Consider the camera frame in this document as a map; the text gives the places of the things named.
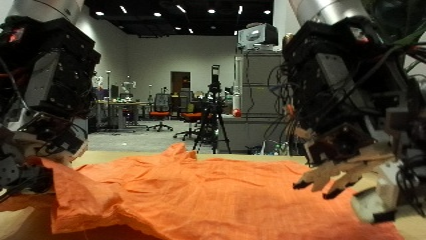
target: camera on tripod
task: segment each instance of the camera on tripod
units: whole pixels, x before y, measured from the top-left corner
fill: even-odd
[[[224,133],[224,140],[228,147],[228,153],[231,153],[229,147],[229,139],[227,136],[227,130],[224,126],[224,119],[223,119],[223,104],[220,97],[217,96],[221,90],[221,83],[219,81],[219,74],[220,74],[220,65],[212,66],[212,84],[209,85],[209,93],[212,93],[212,101],[205,103],[203,108],[203,115],[201,115],[201,127],[199,131],[199,135],[195,141],[193,150],[196,150],[197,145],[200,146],[203,142],[209,142],[212,144],[213,154],[216,154],[217,149],[217,130],[221,127],[221,131]]]
[[[209,85],[209,92],[213,93],[213,96],[221,93],[221,82],[219,81],[220,65],[212,66],[212,84]]]

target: office chair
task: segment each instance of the office chair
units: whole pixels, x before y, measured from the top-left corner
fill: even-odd
[[[173,138],[177,138],[179,135],[184,135],[183,141],[187,140],[187,137],[192,137],[192,135],[197,135],[197,130],[193,130],[192,124],[197,123],[201,120],[201,110],[192,103],[192,91],[181,91],[179,93],[180,98],[180,118],[184,119],[184,122],[189,123],[189,128],[187,131],[176,133]]]
[[[155,109],[149,112],[149,117],[160,120],[160,124],[155,126],[147,127],[149,131],[151,128],[157,129],[157,132],[161,131],[163,128],[173,131],[173,128],[165,124],[163,124],[163,119],[171,116],[171,95],[167,93],[157,93],[155,98]]]

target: wooden table surface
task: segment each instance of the wooden table surface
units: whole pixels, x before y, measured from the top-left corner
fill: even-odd
[[[73,162],[73,167],[79,167],[85,164],[105,163],[120,157],[125,156],[140,156],[140,155],[153,155],[155,153],[141,153],[141,152],[108,152],[108,151],[87,151],[83,157],[76,159]],[[225,158],[232,160],[244,161],[281,161],[292,160],[301,164],[305,164],[304,157],[288,157],[288,156],[258,156],[258,155],[237,155],[237,154],[199,154],[197,159],[200,161],[209,158]],[[362,180],[356,184],[353,189],[356,191],[362,191],[376,185],[376,175],[366,174]],[[116,239],[108,238],[105,236],[113,236],[115,234],[120,236],[120,231],[132,231],[125,226],[117,226],[113,228],[101,228],[91,230],[88,232],[77,232],[71,234],[52,235],[49,231],[49,209],[34,210],[27,208],[15,212],[2,212],[0,213],[0,239],[8,240],[26,240],[26,239],[43,239],[43,240],[79,240],[79,239]],[[401,206],[397,213],[396,227],[409,240],[425,240],[426,239],[426,219],[424,219],[410,206]]]

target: ceiling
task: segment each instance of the ceiling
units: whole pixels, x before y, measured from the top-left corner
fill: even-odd
[[[273,1],[85,0],[85,5],[93,18],[109,21],[127,34],[159,38],[171,35],[233,36],[251,23],[272,24]],[[209,13],[209,9],[215,9],[216,13]],[[96,12],[103,12],[104,15],[99,16]]]

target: white wall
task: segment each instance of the white wall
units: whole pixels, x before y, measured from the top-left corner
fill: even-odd
[[[0,8],[0,22],[4,22],[4,18],[8,15],[10,9],[12,7],[14,0],[2,0]]]
[[[191,89],[208,91],[212,82],[212,65],[221,65],[223,89],[235,81],[237,37],[171,36],[167,38],[128,37],[128,64],[131,79],[137,81],[135,97],[148,99],[163,87],[171,89],[171,72],[191,72]]]
[[[87,6],[83,8],[76,26],[96,42],[95,50],[101,54],[101,61],[96,66],[96,71],[97,76],[104,77],[104,88],[108,88],[107,70],[111,71],[111,84],[120,85],[128,75],[125,34],[105,20],[92,18]]]

